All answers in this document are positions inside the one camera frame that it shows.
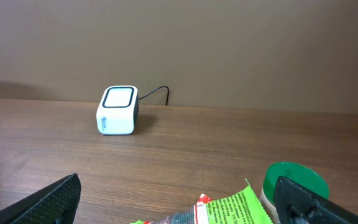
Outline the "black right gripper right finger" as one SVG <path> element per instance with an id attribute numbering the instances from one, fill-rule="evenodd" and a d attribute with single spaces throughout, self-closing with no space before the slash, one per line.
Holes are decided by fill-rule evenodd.
<path id="1" fill-rule="evenodd" d="M 273 199 L 281 224 L 358 224 L 356 214 L 288 177 L 277 179 Z"/>

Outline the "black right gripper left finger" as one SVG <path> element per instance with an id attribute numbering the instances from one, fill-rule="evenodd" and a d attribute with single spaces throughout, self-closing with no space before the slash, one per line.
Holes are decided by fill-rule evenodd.
<path id="1" fill-rule="evenodd" d="M 0 224 L 72 224 L 80 197 L 74 173 L 0 210 Z"/>

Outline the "green lid sauce jar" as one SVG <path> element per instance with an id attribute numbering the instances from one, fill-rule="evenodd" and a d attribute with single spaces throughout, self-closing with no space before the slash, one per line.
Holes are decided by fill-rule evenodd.
<path id="1" fill-rule="evenodd" d="M 314 170 L 294 162 L 274 163 L 267 169 L 259 197 L 263 208 L 273 224 L 280 224 L 273 201 L 275 185 L 280 176 L 288 177 L 324 198 L 329 198 L 330 196 L 328 184 Z"/>

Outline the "colourful candy bag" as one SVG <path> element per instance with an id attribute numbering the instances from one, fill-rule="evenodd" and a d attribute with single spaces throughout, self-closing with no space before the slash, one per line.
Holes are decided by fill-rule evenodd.
<path id="1" fill-rule="evenodd" d="M 158 221 L 138 220 L 131 224 L 278 224 L 273 204 L 262 190 L 260 195 L 248 185 L 240 192 L 221 199 L 201 194 L 188 210 Z"/>

